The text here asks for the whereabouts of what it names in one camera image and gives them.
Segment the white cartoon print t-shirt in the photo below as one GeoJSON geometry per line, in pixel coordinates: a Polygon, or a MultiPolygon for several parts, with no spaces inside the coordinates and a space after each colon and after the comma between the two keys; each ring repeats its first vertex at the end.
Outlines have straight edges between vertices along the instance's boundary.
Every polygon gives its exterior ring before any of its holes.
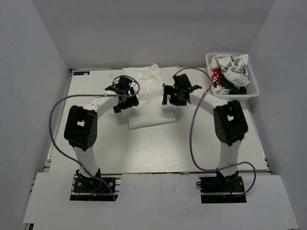
{"type": "Polygon", "coordinates": [[[157,64],[123,68],[122,73],[133,77],[140,85],[139,105],[127,110],[130,130],[176,122],[172,108],[162,105],[164,80],[157,64]]]}

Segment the white red-print t-shirt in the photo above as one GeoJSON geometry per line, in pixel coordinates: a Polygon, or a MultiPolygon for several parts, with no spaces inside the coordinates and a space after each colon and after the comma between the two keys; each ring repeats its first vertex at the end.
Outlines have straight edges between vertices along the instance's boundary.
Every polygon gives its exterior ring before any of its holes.
{"type": "Polygon", "coordinates": [[[247,89],[245,86],[238,87],[233,83],[228,81],[222,74],[220,68],[213,70],[212,82],[214,91],[220,95],[245,95],[247,94],[247,89]]]}

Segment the white green-lettered t-shirt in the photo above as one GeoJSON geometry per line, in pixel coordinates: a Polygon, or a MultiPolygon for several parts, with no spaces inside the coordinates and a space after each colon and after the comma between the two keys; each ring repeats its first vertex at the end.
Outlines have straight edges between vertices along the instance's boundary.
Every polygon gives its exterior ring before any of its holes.
{"type": "Polygon", "coordinates": [[[215,55],[211,59],[211,70],[219,68],[224,77],[237,87],[248,85],[248,54],[235,56],[215,55]]]}

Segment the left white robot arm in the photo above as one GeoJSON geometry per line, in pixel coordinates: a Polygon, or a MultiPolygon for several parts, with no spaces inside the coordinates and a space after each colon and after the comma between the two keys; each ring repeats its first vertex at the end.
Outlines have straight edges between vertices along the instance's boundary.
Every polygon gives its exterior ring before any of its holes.
{"type": "Polygon", "coordinates": [[[139,105],[137,93],[132,84],[140,89],[139,83],[130,76],[116,77],[105,91],[82,106],[73,105],[68,114],[64,138],[74,150],[80,165],[81,176],[86,177],[85,186],[90,191],[101,187],[100,168],[95,155],[94,144],[98,137],[98,120],[109,110],[120,113],[139,105]]]}

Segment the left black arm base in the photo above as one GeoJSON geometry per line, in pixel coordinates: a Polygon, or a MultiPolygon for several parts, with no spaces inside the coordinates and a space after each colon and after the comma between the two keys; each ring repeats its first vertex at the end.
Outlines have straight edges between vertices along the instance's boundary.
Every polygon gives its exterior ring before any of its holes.
{"type": "Polygon", "coordinates": [[[94,178],[84,177],[77,170],[72,182],[70,201],[114,202],[119,195],[121,178],[107,175],[102,179],[108,184],[115,198],[113,198],[113,195],[103,182],[94,178]]]}

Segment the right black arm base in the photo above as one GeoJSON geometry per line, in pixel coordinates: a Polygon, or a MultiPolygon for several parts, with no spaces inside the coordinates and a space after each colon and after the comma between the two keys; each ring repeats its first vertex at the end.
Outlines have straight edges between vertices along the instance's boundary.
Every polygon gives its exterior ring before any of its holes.
{"type": "Polygon", "coordinates": [[[217,181],[217,177],[200,177],[196,182],[196,186],[200,188],[202,204],[239,204],[246,203],[246,196],[237,197],[244,193],[245,188],[242,177],[231,182],[222,188],[217,181]]]}

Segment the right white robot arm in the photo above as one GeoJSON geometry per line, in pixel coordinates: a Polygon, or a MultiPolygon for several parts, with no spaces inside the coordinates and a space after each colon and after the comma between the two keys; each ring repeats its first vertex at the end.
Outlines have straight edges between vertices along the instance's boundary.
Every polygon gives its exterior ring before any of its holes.
{"type": "Polygon", "coordinates": [[[217,187],[228,191],[234,185],[238,175],[238,152],[248,125],[242,110],[241,103],[237,100],[225,101],[205,90],[199,85],[191,85],[186,74],[173,76],[174,84],[163,84],[162,104],[168,103],[175,106],[195,105],[213,116],[214,129],[220,141],[220,161],[216,173],[217,187]]]}

